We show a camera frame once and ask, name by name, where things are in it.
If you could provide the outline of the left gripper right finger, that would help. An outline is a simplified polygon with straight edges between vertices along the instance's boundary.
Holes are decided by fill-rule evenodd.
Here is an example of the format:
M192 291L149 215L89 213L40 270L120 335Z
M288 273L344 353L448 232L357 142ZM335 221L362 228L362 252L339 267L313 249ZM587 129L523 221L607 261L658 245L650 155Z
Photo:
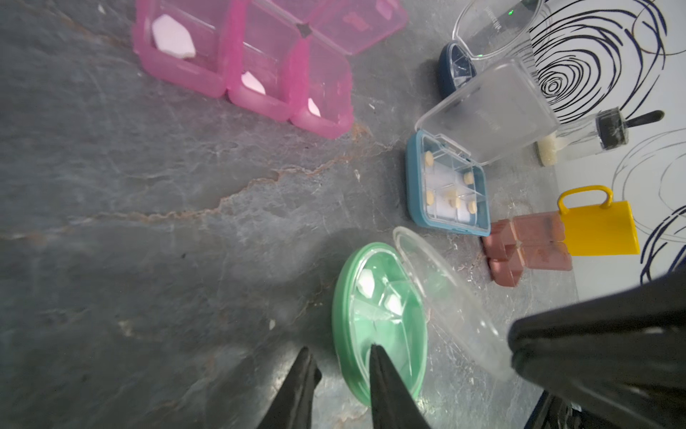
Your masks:
M371 348L370 389L375 429L430 428L388 353L378 344Z

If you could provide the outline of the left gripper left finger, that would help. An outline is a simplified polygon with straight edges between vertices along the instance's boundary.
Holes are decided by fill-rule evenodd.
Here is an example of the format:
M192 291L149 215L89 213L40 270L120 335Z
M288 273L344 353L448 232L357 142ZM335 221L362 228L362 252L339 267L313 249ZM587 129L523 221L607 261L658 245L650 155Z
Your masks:
M314 354L302 348L258 428L310 429L314 391L322 378Z

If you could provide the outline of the green round pillbox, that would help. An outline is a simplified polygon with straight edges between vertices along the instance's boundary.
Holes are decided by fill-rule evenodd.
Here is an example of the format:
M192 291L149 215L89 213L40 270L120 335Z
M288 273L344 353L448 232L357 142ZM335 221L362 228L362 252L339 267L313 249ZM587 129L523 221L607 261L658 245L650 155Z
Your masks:
M344 264L332 302L332 332L342 376L371 405L370 356L389 355L405 387L418 397L428 359L428 325L494 377L507 380L511 352L482 302L439 252L406 227L392 245L372 242Z

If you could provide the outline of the blue rectangular pillbox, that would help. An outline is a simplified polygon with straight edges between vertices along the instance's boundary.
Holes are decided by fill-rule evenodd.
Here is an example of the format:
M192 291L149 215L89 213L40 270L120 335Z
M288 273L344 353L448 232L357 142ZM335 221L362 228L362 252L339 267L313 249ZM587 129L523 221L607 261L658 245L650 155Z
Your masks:
M424 228L488 236L485 166L558 127L521 59L503 58L477 74L416 122L406 149L413 221Z

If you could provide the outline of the pink pillbox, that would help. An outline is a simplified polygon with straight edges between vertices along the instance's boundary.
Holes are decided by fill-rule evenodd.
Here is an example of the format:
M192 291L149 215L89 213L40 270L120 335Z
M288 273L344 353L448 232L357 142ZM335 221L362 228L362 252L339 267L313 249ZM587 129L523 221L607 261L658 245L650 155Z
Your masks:
M354 122L348 59L408 22L398 1L142 0L135 10L147 73L326 139Z

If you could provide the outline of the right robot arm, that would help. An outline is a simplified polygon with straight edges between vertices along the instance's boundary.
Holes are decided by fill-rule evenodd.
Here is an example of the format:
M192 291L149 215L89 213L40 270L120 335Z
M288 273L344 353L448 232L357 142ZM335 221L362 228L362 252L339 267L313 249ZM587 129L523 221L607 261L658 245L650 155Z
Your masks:
M523 379L619 428L685 426L685 271L515 321Z

